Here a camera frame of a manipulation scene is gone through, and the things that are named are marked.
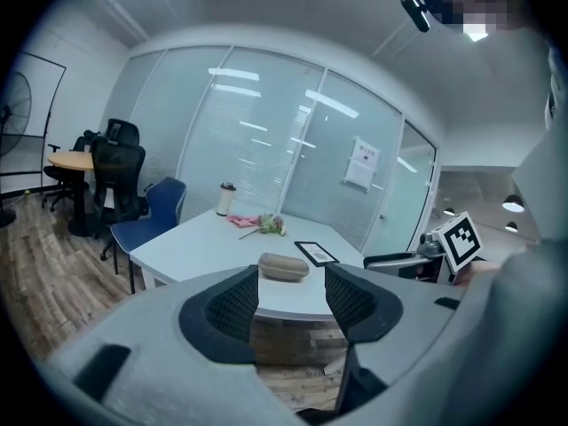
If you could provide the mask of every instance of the blue plastic chair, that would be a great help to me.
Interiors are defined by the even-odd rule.
[[[146,191],[151,216],[138,221],[127,221],[110,226],[116,243],[128,254],[130,290],[134,293],[134,269],[130,252],[166,233],[179,224],[181,209],[185,198],[185,183],[166,177]],[[114,273],[118,274],[116,244],[113,246]]]

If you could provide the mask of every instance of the baseboard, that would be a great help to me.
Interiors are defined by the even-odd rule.
[[[21,195],[26,193],[26,191],[29,191],[30,194],[47,193],[48,191],[55,191],[55,190],[60,189],[60,188],[61,188],[61,186],[59,186],[59,185],[49,185],[49,186],[44,186],[44,187],[38,186],[37,188],[19,189],[18,191],[10,191],[9,193],[0,194],[0,200],[3,201],[4,199],[11,199],[13,197],[20,197]]]

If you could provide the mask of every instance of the white cup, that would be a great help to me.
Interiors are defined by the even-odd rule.
[[[221,217],[226,217],[229,214],[229,209],[231,208],[231,202],[233,201],[234,192],[237,188],[232,183],[223,183],[221,185],[221,197],[219,197],[219,203],[217,205],[217,214]]]

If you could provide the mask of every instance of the wood plank floor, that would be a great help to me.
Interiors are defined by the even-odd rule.
[[[13,209],[16,222],[0,229],[0,289],[24,345],[32,356],[45,359],[130,296],[128,259],[119,255],[116,276],[112,257],[99,259],[105,236],[95,241],[70,234],[70,201],[59,203],[51,213],[48,207],[42,209],[41,195],[36,194],[24,197]],[[144,289],[139,270],[135,285],[137,292]],[[294,411],[333,409],[342,372],[325,376],[322,369],[345,348],[336,324],[259,319],[253,323],[250,341],[259,375],[286,406]]]

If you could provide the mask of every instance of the frosted glass partition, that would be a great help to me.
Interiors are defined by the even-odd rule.
[[[160,60],[132,117],[146,150],[138,190],[176,176],[193,114],[227,52],[226,47],[174,49]]]
[[[236,198],[279,207],[294,139],[302,137],[323,69],[265,51],[235,48],[217,71],[191,129],[179,179],[187,184],[182,219],[217,205],[219,185]]]
[[[365,256],[408,250],[428,198],[435,157],[434,147],[406,123],[383,216],[369,235]]]
[[[305,142],[294,147],[301,154],[282,211],[332,225],[360,249],[395,161],[401,124],[401,113],[376,95],[328,74]],[[343,181],[355,137],[381,150],[368,191]]]
[[[101,132],[107,130],[109,118],[130,121],[132,110],[134,110],[146,79],[161,55],[161,52],[153,52],[134,57],[126,63],[106,103],[103,119],[100,123]]]

